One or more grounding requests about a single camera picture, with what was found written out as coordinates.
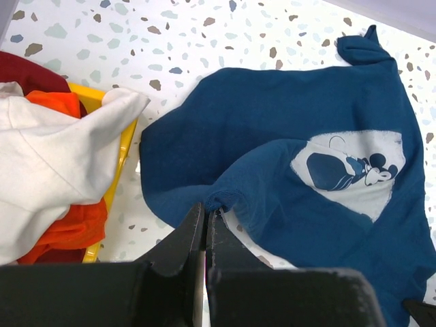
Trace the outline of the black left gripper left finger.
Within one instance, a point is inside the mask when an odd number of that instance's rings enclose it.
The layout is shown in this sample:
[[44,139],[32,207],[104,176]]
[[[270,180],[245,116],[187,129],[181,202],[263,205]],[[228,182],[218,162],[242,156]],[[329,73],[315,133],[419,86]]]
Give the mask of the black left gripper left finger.
[[2,326],[200,326],[204,207],[132,262],[1,268]]

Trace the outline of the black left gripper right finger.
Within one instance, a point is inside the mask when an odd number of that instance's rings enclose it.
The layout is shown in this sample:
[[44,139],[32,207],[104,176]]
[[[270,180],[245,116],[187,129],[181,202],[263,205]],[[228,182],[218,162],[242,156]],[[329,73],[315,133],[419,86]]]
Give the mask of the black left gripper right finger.
[[347,268],[273,269],[208,218],[206,289],[211,326],[385,326],[375,292]]

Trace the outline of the blue Mickey Mouse t-shirt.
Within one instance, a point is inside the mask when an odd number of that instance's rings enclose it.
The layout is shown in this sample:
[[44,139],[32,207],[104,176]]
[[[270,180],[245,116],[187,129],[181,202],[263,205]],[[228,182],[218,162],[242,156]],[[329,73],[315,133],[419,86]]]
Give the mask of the blue Mickey Mouse t-shirt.
[[375,26],[337,40],[345,67],[223,68],[141,135],[147,206],[178,227],[201,202],[297,267],[346,267],[389,326],[435,274],[424,149],[395,59]]

